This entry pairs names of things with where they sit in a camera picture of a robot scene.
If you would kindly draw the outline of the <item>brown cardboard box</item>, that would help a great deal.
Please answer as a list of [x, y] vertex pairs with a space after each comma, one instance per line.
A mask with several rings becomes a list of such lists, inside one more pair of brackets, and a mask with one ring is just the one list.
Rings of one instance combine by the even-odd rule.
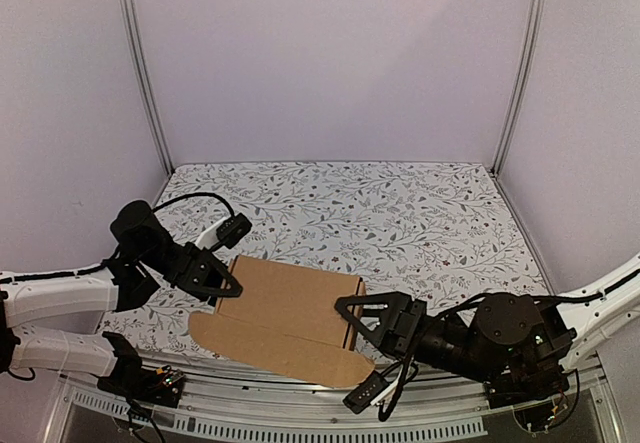
[[235, 258], [231, 274], [242, 294], [189, 316], [188, 333], [199, 347], [335, 389], [373, 372], [374, 361], [355, 350], [354, 327], [335, 308], [340, 297], [365, 295], [361, 277], [248, 256]]

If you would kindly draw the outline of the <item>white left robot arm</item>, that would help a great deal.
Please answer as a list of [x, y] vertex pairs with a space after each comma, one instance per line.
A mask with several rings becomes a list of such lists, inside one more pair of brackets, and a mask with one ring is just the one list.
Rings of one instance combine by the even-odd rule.
[[53, 273], [8, 273], [1, 280], [1, 370], [43, 368], [81, 372], [111, 382], [128, 397], [148, 389], [137, 350], [113, 332], [100, 335], [38, 328], [35, 321], [78, 313], [119, 313], [143, 307], [173, 288], [202, 301], [237, 298], [243, 288], [224, 263], [193, 244], [174, 259], [142, 261], [116, 252], [94, 267]]

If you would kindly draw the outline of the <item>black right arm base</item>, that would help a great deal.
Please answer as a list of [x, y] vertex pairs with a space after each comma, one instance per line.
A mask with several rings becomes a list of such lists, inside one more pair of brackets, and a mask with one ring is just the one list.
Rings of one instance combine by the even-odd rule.
[[541, 401], [569, 389], [569, 378], [561, 370], [533, 374], [506, 371], [483, 384], [491, 409], [529, 401]]

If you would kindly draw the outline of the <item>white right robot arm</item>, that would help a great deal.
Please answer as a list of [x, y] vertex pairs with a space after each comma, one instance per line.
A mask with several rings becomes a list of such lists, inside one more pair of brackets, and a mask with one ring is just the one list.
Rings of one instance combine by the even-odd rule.
[[639, 315], [639, 259], [561, 295], [480, 293], [441, 311], [401, 292], [340, 297], [337, 312], [380, 353], [537, 399]]

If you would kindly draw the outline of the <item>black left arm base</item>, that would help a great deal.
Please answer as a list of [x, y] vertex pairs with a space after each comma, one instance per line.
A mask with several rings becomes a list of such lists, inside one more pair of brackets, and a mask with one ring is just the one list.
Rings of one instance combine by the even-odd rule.
[[116, 357], [113, 370], [97, 378], [97, 388], [127, 400], [177, 408], [185, 385], [181, 370], [164, 365], [154, 370], [142, 367], [134, 347], [120, 334], [103, 332]]

